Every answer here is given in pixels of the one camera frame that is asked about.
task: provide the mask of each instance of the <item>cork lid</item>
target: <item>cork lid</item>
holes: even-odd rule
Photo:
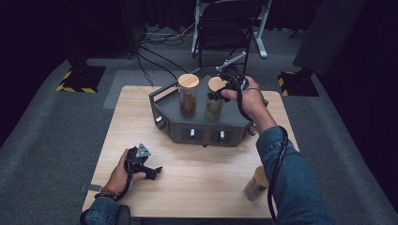
[[[182,74],[178,78],[178,84],[182,87],[193,88],[199,84],[199,78],[191,73]]]
[[[257,181],[257,183],[261,185],[263,188],[268,188],[269,182],[267,180],[266,173],[264,171],[264,166],[259,166],[255,169],[254,178],[255,181]]]
[[[227,81],[223,81],[220,77],[213,77],[208,81],[208,87],[211,91],[216,92],[225,87],[226,83]]]

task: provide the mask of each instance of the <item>black base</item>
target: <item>black base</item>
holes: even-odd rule
[[[300,72],[281,72],[278,75],[283,96],[319,97],[311,75]]]
[[[56,90],[97,93],[105,69],[106,67],[85,67],[81,70],[71,67]]]

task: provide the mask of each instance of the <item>denim jacket sleeve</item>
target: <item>denim jacket sleeve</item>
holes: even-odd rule
[[[256,143],[270,180],[282,145],[279,127],[264,131]],[[301,154],[289,141],[273,190],[276,224],[336,224]]]
[[[116,222],[116,214],[119,204],[107,198],[97,198],[85,214],[85,222],[88,225],[113,225]]]

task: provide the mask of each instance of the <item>gray metal box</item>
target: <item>gray metal box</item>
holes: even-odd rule
[[[205,76],[199,82],[196,113],[192,118],[186,118],[180,114],[177,81],[149,94],[154,122],[173,142],[233,147],[245,139],[253,122],[246,120],[240,114],[235,101],[224,103],[218,120],[205,117],[207,83],[210,78],[210,76]]]

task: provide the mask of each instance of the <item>glass jar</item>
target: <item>glass jar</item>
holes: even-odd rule
[[[243,193],[249,201],[255,202],[264,194],[268,187],[269,182],[267,180],[264,167],[259,166],[255,169],[252,179],[243,189]]]
[[[208,81],[208,89],[210,92],[217,92],[225,87],[226,81],[220,77],[213,77]],[[218,120],[222,114],[223,99],[210,99],[207,96],[207,103],[205,107],[205,117],[210,120]]]
[[[179,111],[184,117],[194,117],[199,78],[194,74],[183,74],[178,78]]]

